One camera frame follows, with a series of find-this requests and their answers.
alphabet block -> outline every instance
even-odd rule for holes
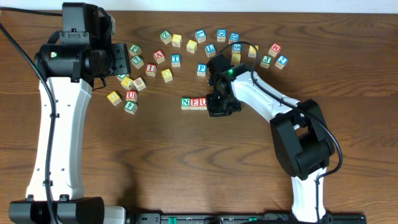
[[[163,33],[160,34],[160,39],[163,41],[164,44],[170,43],[172,41],[172,34],[165,30]]]
[[[148,63],[147,67],[145,69],[145,72],[146,72],[147,76],[154,77],[156,75],[156,65]]]
[[[198,43],[196,43],[193,40],[189,40],[188,41],[188,43],[187,43],[187,52],[190,52],[190,53],[194,54],[197,51],[197,48],[198,48]]]
[[[172,55],[172,67],[181,67],[180,55]]]
[[[182,36],[178,34],[173,34],[172,45],[174,47],[181,47],[182,44]]]
[[[214,44],[206,45],[205,50],[207,57],[216,55],[216,46],[214,46]]]

toy block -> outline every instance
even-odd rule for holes
[[[287,57],[281,55],[278,60],[276,60],[275,66],[278,67],[279,69],[282,69],[285,67],[288,59]]]
[[[178,34],[173,34],[172,45],[174,47],[181,47],[182,44],[182,36]]]
[[[232,54],[231,65],[239,65],[241,63],[241,54]]]
[[[134,86],[137,88],[138,91],[141,91],[147,87],[141,77],[137,78],[132,83],[134,84]]]
[[[130,77],[130,76],[129,76],[129,74],[116,75],[116,78],[118,78],[119,81],[122,81],[124,77]]]
[[[164,82],[169,82],[169,81],[173,80],[173,74],[169,68],[162,71],[162,76],[163,76]]]
[[[206,33],[204,30],[198,30],[195,32],[195,38],[197,39],[198,44],[206,41]]]
[[[131,101],[137,103],[137,93],[135,91],[127,91],[126,92],[126,101]]]
[[[131,90],[134,87],[132,79],[129,77],[124,77],[120,84],[122,84],[123,88],[127,90]]]
[[[190,53],[194,54],[197,51],[197,48],[198,48],[198,43],[196,43],[193,40],[189,40],[188,41],[188,43],[187,43],[187,52],[190,52]]]
[[[156,65],[148,63],[147,67],[145,68],[145,72],[147,76],[154,77],[156,75]]]
[[[120,99],[120,96],[115,91],[113,91],[107,97],[108,97],[108,100],[113,104],[113,106],[116,106],[120,102],[122,102],[122,99]]]
[[[197,75],[205,77],[207,71],[207,65],[205,64],[198,64]]]
[[[141,48],[138,45],[131,45],[130,50],[129,50],[131,56],[136,56],[141,54]]]
[[[191,109],[190,104],[189,104],[190,100],[191,100],[190,98],[185,98],[185,97],[181,98],[181,110],[190,110]]]
[[[131,59],[131,63],[136,69],[139,69],[144,65],[144,61],[138,55]]]
[[[164,44],[170,43],[172,41],[172,34],[165,30],[163,33],[160,34],[160,39],[163,41]]]
[[[271,64],[271,60],[272,60],[272,57],[270,57],[270,56],[266,56],[266,55],[262,56],[260,67],[269,68],[269,65]]]
[[[226,40],[226,30],[220,29],[217,31],[217,41],[218,42],[225,42]]]
[[[216,55],[216,46],[214,46],[214,44],[206,45],[205,50],[207,57]]]
[[[200,101],[199,98],[192,98],[191,99],[190,109],[191,110],[200,110],[199,101]]]
[[[249,55],[248,55],[248,57],[256,57],[256,50],[254,49],[254,47],[253,46],[250,46],[249,47]]]
[[[207,110],[206,98],[199,98],[199,109]]]
[[[172,67],[181,67],[181,55],[172,55]]]
[[[232,54],[240,54],[242,51],[242,44],[232,45]]]
[[[268,54],[276,57],[276,55],[278,55],[278,53],[280,52],[280,50],[282,49],[281,46],[277,45],[277,44],[272,44],[271,48],[268,51]]]
[[[159,64],[159,63],[162,63],[162,62],[164,62],[164,54],[163,54],[163,52],[161,51],[161,50],[158,50],[158,51],[156,51],[155,53],[154,53],[154,59],[156,60],[156,62]]]
[[[136,113],[138,106],[135,102],[128,101],[124,106],[124,110],[128,113],[134,114]]]
[[[233,42],[236,42],[239,40],[239,34],[231,33],[229,36],[229,44],[232,44]]]

wooden table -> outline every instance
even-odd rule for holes
[[[319,103],[344,153],[339,173],[325,179],[325,207],[367,215],[369,223],[398,222],[398,16],[375,14],[284,14],[200,12],[114,12],[113,42],[138,44],[145,63],[162,49],[166,61],[156,77],[132,68],[147,88],[135,115],[113,106],[106,95],[119,90],[116,77],[93,93],[85,121],[83,179],[86,196],[107,205],[165,213],[262,213],[289,210],[290,177],[274,152],[269,125],[248,105],[240,113],[211,118],[206,111],[182,111],[182,96],[211,92],[196,75],[206,63],[205,44],[216,30],[237,32],[262,55],[277,42],[289,58],[283,70],[258,68],[282,93]],[[62,29],[60,17],[3,12],[1,22],[33,57]],[[183,35],[183,47],[165,45],[163,30]],[[185,45],[205,29],[207,41],[195,54]],[[39,81],[9,41],[0,35],[0,222],[20,200],[32,175],[40,124]],[[172,68],[171,54],[181,54]],[[253,63],[244,46],[242,61]],[[160,71],[171,68],[164,83]],[[331,157],[330,169],[337,155]]]

black cable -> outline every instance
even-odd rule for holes
[[[316,192],[315,192],[315,197],[317,199],[315,210],[317,211],[317,220],[318,220],[317,222],[319,222],[320,221],[319,207],[318,207],[319,206],[319,198],[318,198],[319,197],[319,184],[320,184],[319,183],[319,179],[321,179],[322,177],[326,177],[328,175],[334,174],[335,172],[337,172],[340,169],[341,165],[343,164],[343,153],[341,151],[340,145],[338,144],[338,141],[335,138],[335,136],[329,131],[329,129],[323,124],[323,122],[320,121],[316,116],[314,116],[311,113],[308,113],[308,112],[306,112],[304,110],[301,110],[300,108],[298,108],[296,106],[293,106],[293,105],[290,105],[290,104],[286,103],[283,98],[282,99],[278,98],[273,93],[271,93],[268,90],[264,89],[262,86],[260,86],[260,84],[257,83],[257,79],[254,78],[254,69],[256,68],[256,65],[257,65],[259,52],[258,52],[258,50],[257,50],[257,48],[256,48],[256,46],[254,44],[246,42],[246,41],[237,41],[237,42],[234,42],[232,44],[228,44],[226,47],[221,49],[220,52],[218,52],[218,54],[221,54],[225,49],[227,49],[228,47],[230,47],[230,46],[232,46],[234,44],[248,44],[248,45],[252,46],[256,50],[256,60],[253,63],[253,67],[252,67],[251,73],[250,73],[251,74],[251,79],[253,81],[253,84],[256,85],[264,93],[268,94],[273,99],[278,101],[279,103],[291,108],[293,111],[295,111],[297,113],[303,114],[304,116],[309,118],[311,121],[316,122],[331,137],[334,145],[336,146],[336,150],[337,150],[337,153],[338,153],[338,164],[337,164],[337,166],[333,170],[328,171],[328,172],[326,172],[324,174],[321,174],[321,175],[317,176],[317,178],[315,179],[315,185],[317,186],[316,187]]]
[[[27,12],[27,13],[45,15],[45,16],[59,16],[59,15],[62,16],[62,14],[57,14],[57,13],[52,13],[52,12],[39,12],[39,11],[31,11],[31,10],[25,10],[25,9],[14,9],[14,8],[8,8],[8,7],[0,7],[0,10]],[[30,57],[26,54],[26,52],[20,47],[20,45],[11,37],[11,35],[8,33],[6,28],[4,28],[4,26],[1,24],[1,22],[0,22],[0,29],[3,32],[3,34],[8,38],[8,40],[13,44],[13,46],[18,50],[18,52],[21,53],[21,55],[28,62],[28,64],[33,68],[33,70],[35,71],[39,80],[43,84],[44,90],[46,91],[47,95],[49,96],[50,105],[51,105],[51,114],[50,114],[51,122],[50,122],[50,131],[49,131],[49,141],[47,143],[47,154],[45,157],[44,185],[45,185],[45,194],[47,197],[47,206],[49,208],[51,220],[52,220],[53,224],[58,224],[58,220],[55,216],[55,212],[53,209],[52,194],[51,194],[51,180],[50,180],[51,152],[52,152],[52,143],[53,143],[53,137],[54,137],[55,118],[57,117],[57,107],[55,105],[55,100],[54,100],[53,95],[51,94],[51,90],[50,90],[49,86],[47,85],[46,81],[44,80],[44,77],[40,73],[39,69],[33,63],[32,59],[30,59]]]

